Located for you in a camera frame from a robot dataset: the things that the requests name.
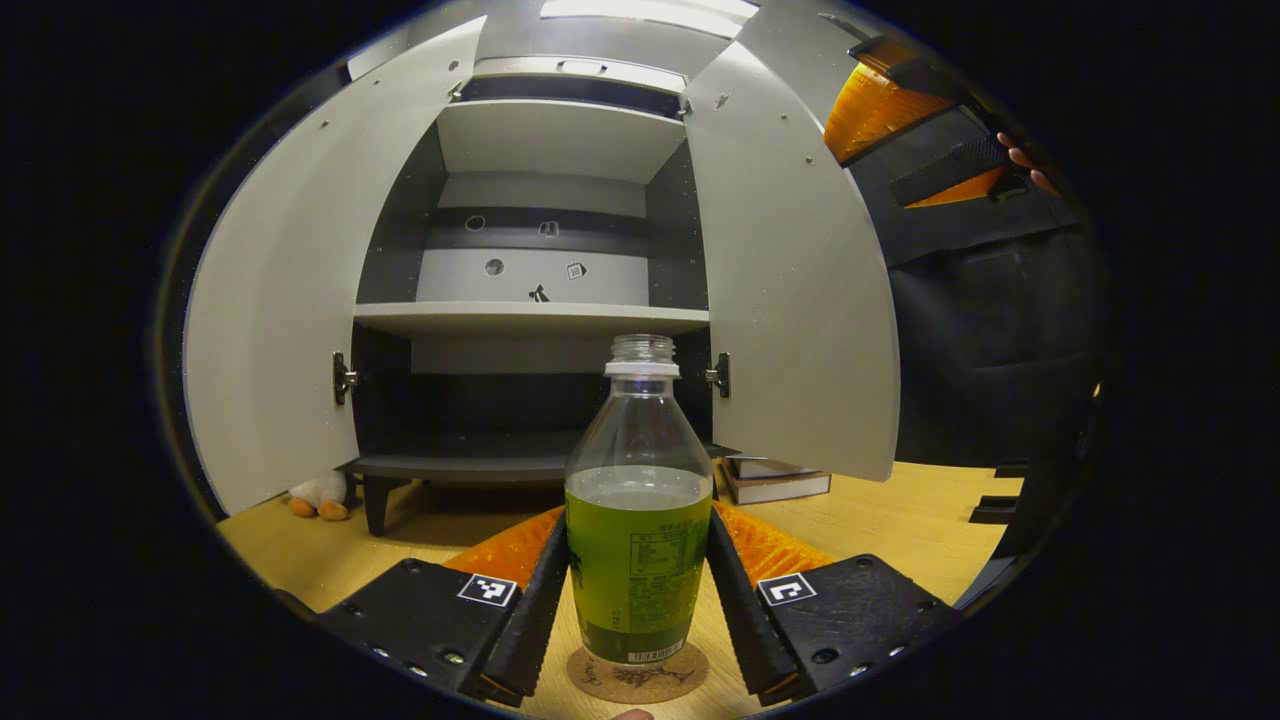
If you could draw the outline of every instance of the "plastic bottle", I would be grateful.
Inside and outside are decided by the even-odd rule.
[[[673,351],[663,336],[614,338],[609,398],[566,466],[582,642],[612,662],[675,655],[698,600],[712,461],[672,396]]]

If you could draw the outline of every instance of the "barcode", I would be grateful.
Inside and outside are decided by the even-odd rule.
[[[649,652],[628,652],[627,662],[653,662],[654,660],[666,660],[672,655],[676,655],[676,651],[678,651],[680,647],[684,644],[685,641],[680,641],[676,644],[663,650],[654,650]]]

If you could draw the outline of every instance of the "book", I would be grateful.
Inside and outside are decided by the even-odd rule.
[[[795,475],[812,475],[820,473],[814,468],[797,468],[781,460],[771,460],[759,455],[746,455],[740,452],[730,455],[733,471],[742,479],[787,478]]]
[[[831,492],[831,473],[814,471],[783,478],[739,478],[732,462],[722,465],[724,483],[736,505],[791,500]]]

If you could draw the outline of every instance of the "open cabinet door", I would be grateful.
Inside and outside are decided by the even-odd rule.
[[[200,260],[183,377],[200,461],[227,514],[357,454],[356,288],[374,223],[413,146],[466,79],[485,18],[374,68],[307,115],[237,190]]]
[[[863,197],[804,102],[742,45],[689,85],[707,254],[717,445],[884,480],[897,443],[897,329]]]

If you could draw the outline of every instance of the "plush penguin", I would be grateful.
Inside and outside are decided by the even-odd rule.
[[[325,520],[346,520],[347,478],[342,473],[329,473],[289,488],[289,510],[298,518],[311,518],[316,512]]]

